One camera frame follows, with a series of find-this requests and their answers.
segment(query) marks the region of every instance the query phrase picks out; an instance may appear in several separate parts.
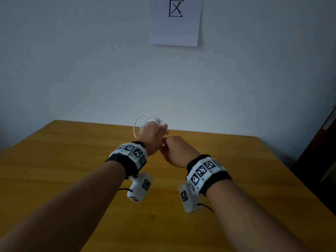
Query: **forearm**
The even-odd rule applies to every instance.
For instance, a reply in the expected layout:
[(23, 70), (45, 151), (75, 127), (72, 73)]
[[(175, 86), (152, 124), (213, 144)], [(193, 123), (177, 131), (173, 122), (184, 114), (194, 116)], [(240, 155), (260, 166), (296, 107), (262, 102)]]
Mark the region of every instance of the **forearm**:
[(206, 195), (236, 251), (308, 251), (233, 181), (216, 182)]
[(80, 251), (125, 179), (108, 161), (35, 211), (0, 240), (1, 251)]

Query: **wire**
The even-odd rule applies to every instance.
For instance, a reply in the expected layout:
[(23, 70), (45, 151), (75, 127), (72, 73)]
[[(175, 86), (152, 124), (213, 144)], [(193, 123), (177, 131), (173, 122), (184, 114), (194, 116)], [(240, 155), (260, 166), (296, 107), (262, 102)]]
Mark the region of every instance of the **wire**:
[(133, 126), (133, 133), (134, 133), (134, 136), (135, 138), (137, 137), (135, 135), (135, 124), (137, 123), (138, 119), (141, 118), (142, 116), (144, 115), (147, 115), (149, 116), (149, 118), (146, 118), (145, 121), (143, 122), (143, 124), (141, 125), (140, 129), (139, 129), (139, 133), (142, 133), (143, 129), (149, 125), (150, 122), (154, 121), (158, 124), (159, 127), (162, 126), (162, 120), (160, 120), (159, 118), (155, 118), (153, 117), (152, 115), (149, 115), (149, 114), (141, 114), (140, 116), (138, 116), (138, 118), (135, 120), (134, 122), (134, 126)]
[(200, 205), (202, 205), (202, 206), (204, 206), (204, 207), (207, 207), (209, 210), (211, 210), (211, 211), (213, 212), (213, 209), (210, 208), (209, 206), (206, 206), (206, 205), (203, 204), (203, 203), (197, 203), (197, 206), (200, 206)]
[(130, 192), (133, 192), (133, 190), (132, 190), (132, 189), (129, 189), (129, 188), (119, 188), (118, 191), (119, 191), (119, 190), (128, 190), (128, 191), (130, 191)]

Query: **wristband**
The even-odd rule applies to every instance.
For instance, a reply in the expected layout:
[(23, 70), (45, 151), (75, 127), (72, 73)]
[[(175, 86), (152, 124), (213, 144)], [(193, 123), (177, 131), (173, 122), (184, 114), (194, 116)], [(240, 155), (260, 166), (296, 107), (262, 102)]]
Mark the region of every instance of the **wristband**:
[(231, 179), (223, 165), (209, 155), (201, 155), (187, 165), (186, 180), (192, 193), (204, 194), (215, 182), (222, 179)]
[(143, 142), (134, 141), (125, 143), (116, 148), (105, 161), (117, 161), (126, 171), (126, 179), (129, 176), (137, 177), (141, 168), (147, 163), (147, 152)]

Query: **white wall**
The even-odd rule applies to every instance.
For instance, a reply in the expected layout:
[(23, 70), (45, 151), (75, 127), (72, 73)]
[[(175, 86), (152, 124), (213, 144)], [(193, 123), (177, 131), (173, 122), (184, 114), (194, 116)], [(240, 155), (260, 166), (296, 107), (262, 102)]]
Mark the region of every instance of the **white wall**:
[(1, 0), (0, 148), (54, 119), (254, 135), (297, 159), (336, 101), (336, 0), (204, 0), (199, 46), (149, 0)]

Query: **wood grain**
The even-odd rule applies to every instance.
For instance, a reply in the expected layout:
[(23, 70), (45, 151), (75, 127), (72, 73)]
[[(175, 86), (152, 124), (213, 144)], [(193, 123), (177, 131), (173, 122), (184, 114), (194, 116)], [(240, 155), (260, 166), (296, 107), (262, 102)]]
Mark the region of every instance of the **wood grain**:
[[(336, 251), (336, 217), (257, 137), (170, 130), (215, 157), (233, 180), (314, 251)], [(132, 127), (55, 120), (0, 155), (0, 235), (99, 167)], [(212, 212), (187, 214), (178, 186), (186, 170), (160, 153), (143, 203), (119, 191), (83, 251), (231, 251)], [(129, 187), (126, 180), (122, 187)], [(209, 205), (203, 196), (203, 203)]]

